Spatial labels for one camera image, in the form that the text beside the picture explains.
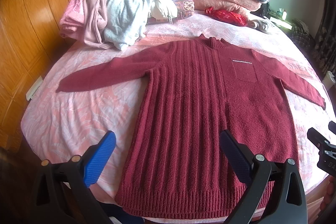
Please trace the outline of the dark red knit sweater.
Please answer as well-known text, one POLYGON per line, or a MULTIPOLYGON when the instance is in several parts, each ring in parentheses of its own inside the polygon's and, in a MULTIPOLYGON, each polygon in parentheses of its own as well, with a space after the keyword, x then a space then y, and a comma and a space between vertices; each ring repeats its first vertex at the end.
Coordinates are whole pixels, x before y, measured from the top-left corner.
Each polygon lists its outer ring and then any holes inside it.
POLYGON ((148 78, 115 201, 129 214, 226 217, 244 193, 219 138, 228 130, 268 160, 298 160, 286 91, 325 109, 310 83, 277 59, 200 36, 147 48, 62 79, 84 92, 148 78))

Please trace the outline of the pink garment pile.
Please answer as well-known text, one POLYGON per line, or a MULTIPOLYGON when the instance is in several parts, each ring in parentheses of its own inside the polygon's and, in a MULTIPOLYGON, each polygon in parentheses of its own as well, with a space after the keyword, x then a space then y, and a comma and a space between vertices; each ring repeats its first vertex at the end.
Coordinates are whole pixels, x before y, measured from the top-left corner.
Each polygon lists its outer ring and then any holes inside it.
POLYGON ((60 35, 107 50, 112 48, 104 39, 107 23, 106 0, 70 0, 60 19, 60 35))

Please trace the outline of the red shiny cloth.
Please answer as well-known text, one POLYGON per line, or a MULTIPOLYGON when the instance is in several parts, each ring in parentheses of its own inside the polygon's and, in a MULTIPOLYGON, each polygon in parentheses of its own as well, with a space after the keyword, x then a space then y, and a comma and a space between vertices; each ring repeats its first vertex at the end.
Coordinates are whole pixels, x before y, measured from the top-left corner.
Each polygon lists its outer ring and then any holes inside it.
POLYGON ((213 7, 209 7, 205 9, 205 14, 218 21, 233 24, 238 27, 246 27, 248 25, 248 19, 236 12, 223 9, 216 10, 213 7))

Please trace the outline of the pink floral bed blanket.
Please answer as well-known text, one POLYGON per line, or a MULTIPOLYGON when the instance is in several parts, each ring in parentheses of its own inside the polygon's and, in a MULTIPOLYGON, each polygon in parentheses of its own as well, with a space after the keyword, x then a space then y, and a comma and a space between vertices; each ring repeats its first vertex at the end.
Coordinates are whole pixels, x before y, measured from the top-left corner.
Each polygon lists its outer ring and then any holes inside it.
MULTIPOLYGON (((297 137, 299 159, 295 163, 304 189, 311 191, 316 188, 326 173, 317 166, 318 152, 308 140, 307 131, 315 128, 329 141, 335 141, 335 135, 328 128, 329 123, 335 120, 335 113, 325 86, 299 49, 278 28, 264 34, 249 27, 220 22, 205 14, 194 14, 174 24, 148 26, 146 36, 124 51, 100 50, 85 46, 82 42, 75 43, 50 70, 23 116, 21 128, 30 147, 41 159, 64 162, 73 155, 82 155, 107 131, 113 131, 117 139, 116 148, 98 181, 91 186, 91 191, 100 202, 117 204, 114 198, 149 80, 141 77, 84 92, 60 92, 59 83, 72 73, 110 62, 115 57, 127 57, 150 47, 200 36, 224 40, 277 59, 318 90, 326 103, 323 110, 305 98, 286 91, 297 137)), ((219 221, 226 217, 144 218, 162 223, 193 223, 219 221)))

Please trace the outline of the cream white garment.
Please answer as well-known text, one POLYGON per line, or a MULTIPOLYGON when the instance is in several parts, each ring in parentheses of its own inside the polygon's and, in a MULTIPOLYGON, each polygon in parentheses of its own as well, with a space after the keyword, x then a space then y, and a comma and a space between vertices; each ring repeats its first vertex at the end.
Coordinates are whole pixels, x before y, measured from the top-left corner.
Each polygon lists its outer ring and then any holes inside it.
POLYGON ((173 19, 177 17, 178 9, 172 0, 163 2, 161 2, 160 0, 155 0, 151 3, 147 23, 172 23, 173 19))

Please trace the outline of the light blue ribbed garment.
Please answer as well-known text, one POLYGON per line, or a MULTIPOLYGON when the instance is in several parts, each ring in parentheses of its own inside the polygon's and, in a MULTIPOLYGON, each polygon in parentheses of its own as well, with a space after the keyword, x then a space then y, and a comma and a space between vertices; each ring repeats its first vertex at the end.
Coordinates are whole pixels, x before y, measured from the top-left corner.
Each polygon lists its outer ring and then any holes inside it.
POLYGON ((108 23, 104 29, 105 41, 124 51, 137 39, 143 38, 153 1, 106 0, 108 23))

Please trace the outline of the paisley patterned cushion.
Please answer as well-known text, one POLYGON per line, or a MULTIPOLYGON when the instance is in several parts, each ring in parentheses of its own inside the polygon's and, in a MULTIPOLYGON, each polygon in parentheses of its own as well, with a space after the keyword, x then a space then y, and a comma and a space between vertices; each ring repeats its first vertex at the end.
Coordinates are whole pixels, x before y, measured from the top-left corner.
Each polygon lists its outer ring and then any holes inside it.
POLYGON ((189 18, 194 14, 194 0, 172 0, 178 9, 178 17, 173 22, 189 18))

